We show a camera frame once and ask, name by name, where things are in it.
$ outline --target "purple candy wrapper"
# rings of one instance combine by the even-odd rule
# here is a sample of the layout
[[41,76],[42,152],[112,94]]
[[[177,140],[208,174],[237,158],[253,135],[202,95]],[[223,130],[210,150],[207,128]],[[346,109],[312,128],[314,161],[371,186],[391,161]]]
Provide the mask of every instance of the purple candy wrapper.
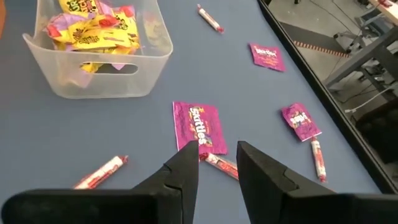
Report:
[[178,150],[189,141],[197,140],[199,154],[227,154],[217,108],[198,103],[173,102],[173,116]]
[[282,108],[282,114],[301,141],[322,133],[313,121],[310,113],[301,103],[294,103],[289,107]]
[[258,44],[250,44],[250,48],[256,65],[280,72],[285,71],[284,62],[277,47],[264,47]]

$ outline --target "floor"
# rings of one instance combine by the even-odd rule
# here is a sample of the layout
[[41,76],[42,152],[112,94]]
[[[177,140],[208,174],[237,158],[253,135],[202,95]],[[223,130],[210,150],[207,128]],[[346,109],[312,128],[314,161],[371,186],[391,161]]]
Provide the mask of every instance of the floor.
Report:
[[[281,22],[318,32],[319,34],[333,36],[337,32],[346,30],[358,34],[359,28],[353,21],[354,17],[362,15],[367,9],[364,6],[360,6],[356,0],[301,0],[300,4],[294,4],[294,0],[273,0],[270,10]],[[338,41],[343,45],[349,44],[349,40],[344,39],[344,37],[339,38]],[[328,78],[332,71],[348,60],[348,58],[337,57],[310,49],[299,48],[299,51],[320,80]],[[354,72],[333,86],[334,88],[343,89],[343,91],[335,94],[335,98],[340,102],[344,102],[341,103],[341,107],[344,110],[355,108],[377,94],[377,91],[373,91],[374,87],[370,85],[369,81],[358,81],[361,75],[360,72]],[[352,98],[358,93],[367,94]],[[348,117],[350,119],[358,119],[366,112],[385,102],[386,100],[383,97],[378,96],[366,106],[358,109],[355,114],[348,114]]]

